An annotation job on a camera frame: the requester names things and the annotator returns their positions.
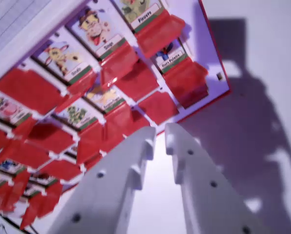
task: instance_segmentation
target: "green stripe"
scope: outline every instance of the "green stripe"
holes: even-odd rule
[[[50,183],[47,184],[47,187],[50,186],[50,185],[53,185],[53,184],[56,183],[57,181],[58,181],[58,179],[54,179],[54,180],[52,180]]]
[[[4,185],[7,181],[4,180],[3,182],[0,183],[0,186]]]
[[[36,196],[38,193],[40,193],[40,191],[34,191],[33,194],[29,196],[29,199]]]
[[[153,14],[153,16],[150,16],[146,21],[144,21],[142,24],[140,24],[138,27],[136,27],[135,29],[134,29],[134,31],[136,32],[136,33],[138,33],[138,32],[140,32],[144,27],[146,27],[149,23],[151,23],[155,18],[157,18],[162,12],[163,12],[163,10],[164,10],[164,8],[163,8],[163,5],[161,4],[161,8],[157,11],[157,12],[155,12],[154,14]]]
[[[23,123],[25,120],[27,120],[31,115],[32,115],[31,113],[27,113],[21,119],[19,119],[18,122],[15,123],[15,125],[19,126],[21,123]]]
[[[17,175],[18,173],[21,173],[22,171],[24,171],[26,169],[26,167],[21,167],[20,169],[18,169],[17,172],[15,172],[15,174]]]
[[[122,98],[120,100],[118,100],[117,102],[115,102],[113,105],[109,106],[107,109],[105,109],[104,111],[106,113],[110,112],[111,110],[115,109],[115,107],[119,106],[122,102],[124,102],[125,100]]]
[[[170,66],[162,69],[163,74],[168,72],[171,68],[173,68],[174,66],[176,66],[178,63],[180,63],[181,61],[183,61],[186,57],[188,57],[187,54],[181,55],[179,58],[176,59],[176,61],[174,61]]]
[[[88,125],[92,124],[93,122],[97,121],[98,119],[93,117],[90,121],[88,121],[87,123],[85,123],[83,126],[81,126],[79,129],[82,130],[86,127],[88,127]]]
[[[126,39],[122,38],[118,43],[116,43],[115,45],[113,45],[111,47],[111,49],[109,49],[108,51],[106,51],[104,54],[102,54],[100,56],[101,59],[105,59],[107,56],[109,56],[110,54],[112,54],[118,47],[122,46],[125,43]]]
[[[87,72],[89,72],[91,69],[91,66],[87,66],[85,69],[83,69],[81,72],[78,73],[77,76],[75,76],[74,78],[72,78],[69,83],[70,84],[74,84],[76,81],[78,81],[80,78],[83,77],[83,75],[85,75]]]

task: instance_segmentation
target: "white surface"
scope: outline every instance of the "white surface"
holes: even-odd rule
[[[0,50],[50,0],[0,0]]]

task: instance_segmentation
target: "yellow character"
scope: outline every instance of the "yellow character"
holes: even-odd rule
[[[65,76],[68,73],[68,69],[65,66],[66,61],[69,59],[71,61],[75,61],[78,63],[81,63],[81,59],[76,53],[68,53],[64,54],[63,51],[65,51],[68,48],[68,45],[64,45],[61,48],[57,47],[47,47],[45,49],[45,52],[48,53],[49,57],[46,59],[45,65],[48,66],[52,61],[55,62],[55,64],[58,66],[60,71],[62,72],[63,76]]]

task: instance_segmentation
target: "hole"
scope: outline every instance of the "hole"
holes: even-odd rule
[[[217,183],[216,183],[216,181],[211,181],[209,184],[210,184],[213,188],[216,188],[216,187],[217,187]]]
[[[81,218],[82,218],[81,215],[79,213],[76,213],[73,215],[72,221],[73,223],[78,223]]]
[[[244,226],[242,231],[244,234],[251,234],[251,229],[248,226]]]
[[[220,72],[217,73],[216,75],[217,75],[218,80],[222,80],[223,79],[223,76],[222,76],[222,74]]]
[[[105,175],[105,172],[104,171],[100,171],[100,172],[97,173],[97,178],[102,178],[102,177],[104,177],[104,175]]]

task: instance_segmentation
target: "cartoon character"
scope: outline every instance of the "cartoon character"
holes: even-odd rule
[[[106,105],[109,100],[115,99],[117,97],[115,90],[108,90],[105,93],[102,92],[101,86],[95,87],[87,94],[87,98],[92,99],[95,95],[100,95],[100,98],[97,102]]]
[[[16,163],[16,162],[13,162],[13,161],[10,161],[10,160],[6,160],[2,164],[0,164],[0,167],[2,169],[9,170],[10,167],[16,167],[17,165],[18,165],[18,163]]]
[[[126,20],[132,23],[138,16],[140,16],[149,7],[150,0],[121,0],[125,5],[122,11]]]
[[[171,42],[167,48],[163,48],[162,51],[159,51],[156,53],[156,56],[162,56],[162,59],[165,61],[168,59],[168,53],[171,51],[171,49],[173,48],[173,43]]]
[[[81,108],[79,110],[79,108],[77,108],[76,110],[76,107],[75,106],[70,106],[67,108],[67,112],[68,112],[68,115],[69,115],[69,122],[71,123],[75,123],[75,124],[78,124],[85,116],[87,110]]]
[[[108,22],[102,22],[97,11],[85,10],[85,15],[79,18],[79,27],[86,32],[88,40],[94,45],[106,43],[110,36],[111,27]]]
[[[76,53],[63,53],[68,47],[68,45],[65,45],[61,48],[48,46],[44,50],[49,55],[49,57],[46,59],[45,65],[48,66],[52,61],[54,61],[57,67],[62,72],[63,76],[68,73],[68,69],[65,65],[68,59],[78,63],[82,62],[78,54]]]
[[[3,97],[0,97],[0,113],[6,117],[10,117],[18,111],[18,106],[14,103],[10,103]]]

